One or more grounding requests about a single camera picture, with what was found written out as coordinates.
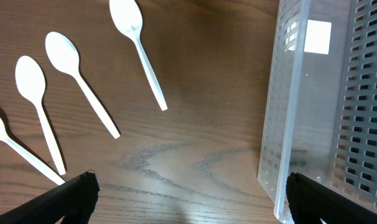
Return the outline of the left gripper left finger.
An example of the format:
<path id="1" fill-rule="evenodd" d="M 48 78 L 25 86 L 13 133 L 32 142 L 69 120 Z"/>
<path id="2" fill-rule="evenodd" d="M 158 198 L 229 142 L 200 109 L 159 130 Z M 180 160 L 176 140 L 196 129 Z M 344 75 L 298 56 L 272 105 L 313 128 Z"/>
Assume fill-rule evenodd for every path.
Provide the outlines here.
<path id="1" fill-rule="evenodd" d="M 100 187 L 96 174 L 84 172 L 58 187 L 0 215 L 0 224 L 88 223 Z"/>

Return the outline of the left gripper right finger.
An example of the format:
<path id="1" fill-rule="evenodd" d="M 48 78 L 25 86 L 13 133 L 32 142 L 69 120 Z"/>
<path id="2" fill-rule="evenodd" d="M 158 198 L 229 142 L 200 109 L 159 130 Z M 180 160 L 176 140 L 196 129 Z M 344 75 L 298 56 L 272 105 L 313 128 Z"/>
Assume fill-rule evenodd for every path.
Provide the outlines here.
<path id="1" fill-rule="evenodd" d="M 297 172 L 286 195 L 295 224 L 377 224 L 377 214 Z"/>

